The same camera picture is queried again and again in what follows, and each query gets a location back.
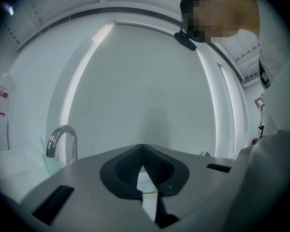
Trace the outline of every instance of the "white wall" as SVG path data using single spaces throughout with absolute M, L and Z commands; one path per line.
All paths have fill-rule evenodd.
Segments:
M 115 25 L 78 84 L 69 124 L 79 157 L 132 144 L 215 153 L 215 114 L 202 63 L 169 35 Z
M 150 27 L 155 27 L 163 31 L 168 31 L 169 33 L 174 34 L 178 31 L 178 26 L 169 23 L 167 21 L 150 17 L 142 14 L 133 14 L 133 13 L 108 13 L 103 15 L 103 21 L 106 22 L 129 22 L 134 24 L 142 24 Z M 61 124 L 59 119 L 62 116 L 61 112 L 63 109 L 63 104 L 65 104 L 66 93 L 68 87 L 70 85 L 70 81 L 78 68 L 78 64 L 81 62 L 82 57 L 85 57 L 86 51 L 90 48 L 91 44 L 93 44 L 92 39 L 97 35 L 97 33 L 102 29 L 104 25 L 98 27 L 93 27 L 88 36 L 85 37 L 83 42 L 77 48 L 77 50 L 71 55 L 68 60 L 66 66 L 64 67 L 64 71 L 61 73 L 60 78 L 58 79 L 57 85 L 53 92 L 53 96 L 51 98 L 49 113 L 47 118 L 46 125 L 46 140 L 48 140 L 50 134 Z M 61 152 L 59 155 L 59 159 L 61 161 L 66 161 L 65 151 L 69 150 L 69 146 L 65 146 L 65 135 L 62 136 L 58 144 L 58 151 Z
M 63 23 L 19 53 L 11 70 L 17 93 L 9 118 L 10 148 L 41 148 L 39 138 L 45 139 L 48 109 L 62 70 L 84 38 L 107 19 L 96 14 Z
M 260 125 L 261 114 L 257 109 L 254 100 L 261 96 L 264 89 L 260 82 L 244 88 L 250 121 L 250 143 L 252 139 L 258 138 L 258 126 Z
M 250 143 L 250 124 L 244 90 L 231 66 L 211 47 L 208 48 L 215 60 L 222 65 L 221 70 L 228 86 L 227 92 L 230 94 L 234 117 L 234 148 L 229 157 L 233 155 L 233 158 L 236 158 L 238 152 Z
M 198 53 L 211 88 L 215 110 L 215 157 L 230 158 L 234 148 L 234 117 L 229 90 L 223 73 L 208 49 L 207 44 L 198 44 Z

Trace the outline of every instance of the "white shirt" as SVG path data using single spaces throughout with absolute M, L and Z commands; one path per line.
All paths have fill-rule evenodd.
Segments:
M 272 84 L 290 58 L 290 32 L 283 19 L 268 0 L 257 0 L 260 18 L 260 63 Z M 277 129 L 270 113 L 262 115 L 263 135 L 273 135 Z

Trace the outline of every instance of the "person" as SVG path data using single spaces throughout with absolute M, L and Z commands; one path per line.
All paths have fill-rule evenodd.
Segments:
M 254 100 L 254 102 L 255 102 L 255 104 L 256 104 L 256 106 L 257 106 L 257 109 L 260 111 L 260 113 L 261 113 L 261 121 L 260 121 L 260 126 L 258 127 L 259 129 L 260 129 L 260 135 L 259 135 L 259 139 L 261 139 L 262 138 L 262 135 L 263 135 L 263 131 L 264 131 L 264 124 L 265 124 L 265 120 L 266 120 L 266 118 L 265 118 L 265 105 L 264 105 L 264 103 L 262 104 L 262 105 L 260 105 L 259 104 L 259 101 L 262 101 L 262 99 L 261 99 L 261 97 L 259 97 L 259 98 L 256 98 L 255 100 Z
M 260 44 L 259 72 L 267 89 L 288 64 L 290 33 L 284 21 L 267 0 L 181 0 L 183 28 L 199 42 L 231 37 L 239 30 L 254 33 Z M 273 134 L 275 125 L 269 113 L 264 125 Z

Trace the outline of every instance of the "black strap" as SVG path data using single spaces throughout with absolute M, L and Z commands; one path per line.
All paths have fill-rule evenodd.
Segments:
M 50 225 L 73 191 L 74 188 L 60 185 L 32 215 Z
M 270 79 L 268 78 L 260 60 L 259 60 L 259 71 L 260 71 L 260 79 L 261 79 L 263 86 L 268 88 L 271 85 Z

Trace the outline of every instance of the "gray surface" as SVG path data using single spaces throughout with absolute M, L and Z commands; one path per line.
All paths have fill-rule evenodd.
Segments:
M 119 199 L 102 184 L 100 169 L 109 159 L 132 146 L 80 159 L 41 183 L 22 202 L 34 211 L 59 186 L 75 187 L 55 218 L 52 227 L 60 231 L 156 231 L 140 201 Z
M 242 149 L 230 172 L 216 190 L 191 214 L 170 226 L 168 231 L 220 231 L 245 176 L 250 152 L 251 147 Z
M 234 164 L 231 159 L 196 156 L 151 146 L 182 161 L 189 168 L 189 180 L 180 193 L 163 198 L 168 213 L 180 218 L 198 208 L 228 175 L 208 169 L 206 165 Z M 75 190 L 54 219 L 53 228 L 63 231 L 91 231 L 92 228 L 96 231 L 155 231 L 158 229 L 156 224 L 147 216 L 139 201 L 117 198 L 100 179 L 102 165 L 132 147 L 134 145 L 80 159 L 68 165 L 30 192 L 23 200 L 22 207 L 32 213 L 59 185 L 67 185 Z
M 76 161 L 29 193 L 23 200 L 22 207 L 27 212 L 32 212 L 58 185 L 67 185 L 75 187 L 75 191 L 55 218 L 52 225 L 55 229 L 97 232 L 160 231 L 146 215 L 139 201 L 119 199 L 101 183 L 101 166 L 132 147 L 133 145 Z M 184 217 L 164 231 L 242 231 L 266 215 L 290 184 L 290 132 L 279 132 L 262 139 L 254 147 L 241 150 L 234 165 L 229 159 L 193 157 L 155 145 L 154 148 L 181 160 L 190 170 L 189 181 L 182 191 L 170 199 L 163 198 L 169 213 L 174 210 L 176 203 L 178 211 L 174 210 L 175 213 L 183 214 L 184 208 L 187 209 Z M 232 165 L 230 172 L 220 180 L 208 174 L 211 185 L 202 183 L 203 177 L 198 175 L 198 167 L 195 167 L 205 165 L 204 162 L 209 160 L 217 164 Z M 204 192 L 210 192 L 207 197 L 201 197 L 203 192 L 196 192 L 193 188 L 197 183 L 199 187 L 202 184 L 208 185 L 207 190 L 204 189 Z M 187 206 L 189 198 L 195 199 L 195 207 Z
M 235 162 L 232 159 L 198 156 L 157 145 L 150 146 L 181 161 L 189 168 L 189 179 L 179 194 L 163 198 L 167 212 L 176 215 L 178 218 L 183 218 L 198 208 L 216 191 L 228 175 L 228 173 L 207 168 L 208 164 L 214 163 L 232 167 Z

